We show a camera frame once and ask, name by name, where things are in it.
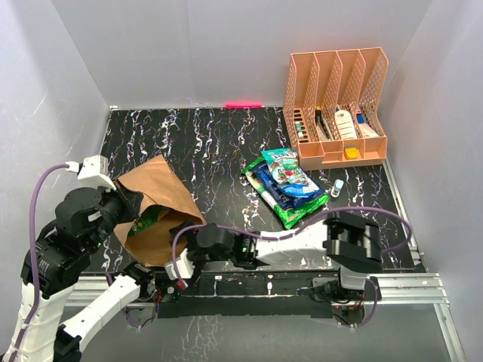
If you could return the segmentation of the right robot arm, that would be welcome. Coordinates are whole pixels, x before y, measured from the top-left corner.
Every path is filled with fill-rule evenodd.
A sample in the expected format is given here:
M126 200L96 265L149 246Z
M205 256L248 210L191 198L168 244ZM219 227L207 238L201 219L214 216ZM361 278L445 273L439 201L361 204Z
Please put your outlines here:
M297 259L330 258L337 276L312 284L308 294L327 302L359 301L368 276L382 271L378 224L345 210L330 212L323 220L284 232L248 232L214 223L175 229L172 243L186 237L188 244L165 264L172 281L185 290L197 265L230 261L235 267L256 270Z

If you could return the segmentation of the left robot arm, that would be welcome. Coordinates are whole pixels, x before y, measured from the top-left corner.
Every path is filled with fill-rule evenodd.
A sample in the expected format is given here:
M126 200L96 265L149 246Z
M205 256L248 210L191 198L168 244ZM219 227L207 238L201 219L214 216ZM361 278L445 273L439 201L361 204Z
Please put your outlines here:
M60 319L91 255L117 225L140 215L143 196L120 183L115 190L82 187L69 192L55 219L33 239L23 263L22 300L3 361L79 361L95 335L128 304L155 294L155 276L137 262L109 277L108 288L76 316Z

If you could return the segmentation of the blue sea salt vinegar bag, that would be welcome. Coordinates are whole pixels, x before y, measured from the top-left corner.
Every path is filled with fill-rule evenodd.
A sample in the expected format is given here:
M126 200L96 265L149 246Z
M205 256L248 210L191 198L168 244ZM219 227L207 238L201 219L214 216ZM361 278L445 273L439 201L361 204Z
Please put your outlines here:
M274 207L276 204L282 207L282 199L278 192L276 182L269 175L269 169L265 162L251 168L251 172L257 181L257 190L264 201Z

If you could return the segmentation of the green Chuba chips bag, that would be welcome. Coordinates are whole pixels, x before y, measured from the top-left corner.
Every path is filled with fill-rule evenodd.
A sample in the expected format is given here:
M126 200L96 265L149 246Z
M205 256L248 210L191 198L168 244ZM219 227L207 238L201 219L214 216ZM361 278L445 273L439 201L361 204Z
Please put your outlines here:
M260 191L257 190L257 181L255 177L253 176L251 172L251 168L256 166L257 164L260 164L262 162L265 162L264 157L259 157L255 161L253 161L251 164L249 164L241 173L247 178L247 181L249 184L255 189L255 191L260 195ZM314 185L315 187L318 186L315 184L311 179L309 179L311 182L310 185ZM310 201L308 204L303 205L302 207L299 207L297 209L289 209L289 210L283 210L278 206L277 204L274 207L271 207L270 204L266 203L272 208L274 213L279 217L282 225L286 229L291 229L295 224L297 224L303 217L313 213L317 209L321 208L324 206L329 200L329 196L327 192L325 192L324 195L322 195L320 198L317 198L314 201Z

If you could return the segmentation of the small colourful snack packet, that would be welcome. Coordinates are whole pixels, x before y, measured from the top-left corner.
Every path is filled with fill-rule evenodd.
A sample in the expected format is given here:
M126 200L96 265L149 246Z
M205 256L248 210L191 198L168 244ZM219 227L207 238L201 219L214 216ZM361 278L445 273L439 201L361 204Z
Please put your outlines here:
M307 185L305 173L299 166L298 154L290 148L262 151L272 178L282 187Z

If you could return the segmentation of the white blue snack packet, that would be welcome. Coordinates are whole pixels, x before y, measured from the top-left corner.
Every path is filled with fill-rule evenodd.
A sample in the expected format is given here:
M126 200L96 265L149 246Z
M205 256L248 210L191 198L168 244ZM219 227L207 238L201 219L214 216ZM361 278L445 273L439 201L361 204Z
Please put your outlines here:
M325 194L324 189L319 189L315 194L311 195L308 198L293 198L291 196L286 195L281 190L281 187L279 186L278 183L276 183L276 185L278 187L278 192L279 192L281 199L282 199L282 202L283 202L282 207L281 207L281 209L283 209L283 210L297 209L299 207L302 207L305 204L308 204L310 201L314 201L317 198L320 198L322 195Z

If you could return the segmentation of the blue M&M candy packet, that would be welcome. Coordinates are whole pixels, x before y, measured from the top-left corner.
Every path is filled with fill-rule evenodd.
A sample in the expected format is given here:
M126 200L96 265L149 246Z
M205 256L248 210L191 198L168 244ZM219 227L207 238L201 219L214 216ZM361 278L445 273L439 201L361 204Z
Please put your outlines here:
M308 198L315 194L319 188L318 186L313 187L304 183L283 183L281 184L281 190L293 198Z

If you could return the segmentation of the brown paper bag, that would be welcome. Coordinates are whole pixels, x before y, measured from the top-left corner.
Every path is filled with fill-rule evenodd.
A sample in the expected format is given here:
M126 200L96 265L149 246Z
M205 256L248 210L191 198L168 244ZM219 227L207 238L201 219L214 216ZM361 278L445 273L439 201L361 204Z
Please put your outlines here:
M191 193L161 155L123 174L117 181L127 190L143 196L137 208L139 214L154 206L170 210L154 225L132 236L128 232L133 222L115 227L114 234L122 246L146 266L163 266L171 260L171 229L188 220L195 224L205 223Z

